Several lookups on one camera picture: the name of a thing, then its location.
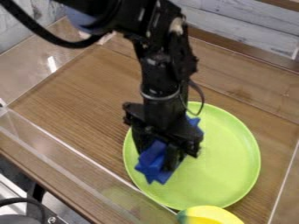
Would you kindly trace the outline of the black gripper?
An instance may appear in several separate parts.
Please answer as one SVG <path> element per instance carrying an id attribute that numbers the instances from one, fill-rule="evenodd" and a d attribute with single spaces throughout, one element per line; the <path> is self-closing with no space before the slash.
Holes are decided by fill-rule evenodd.
<path id="1" fill-rule="evenodd" d="M 162 171 L 172 172 L 184 160 L 184 149 L 176 144 L 191 144 L 200 139 L 187 123 L 185 109 L 178 104 L 154 103 L 148 106 L 125 102 L 124 123 L 132 128 L 132 138 L 138 154 L 150 146 L 154 136 L 169 141 L 166 144 Z"/>

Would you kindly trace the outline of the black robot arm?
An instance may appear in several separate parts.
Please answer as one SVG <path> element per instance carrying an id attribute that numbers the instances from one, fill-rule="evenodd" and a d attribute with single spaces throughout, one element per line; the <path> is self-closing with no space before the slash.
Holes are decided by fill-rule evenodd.
<path id="1" fill-rule="evenodd" d="M 169 0 L 54 0 L 73 26 L 93 35 L 116 31 L 134 48 L 141 67 L 140 103 L 122 104 L 136 150 L 165 143 L 162 169 L 197 156 L 203 134 L 187 122 L 188 87 L 197 72 L 188 25 Z"/>

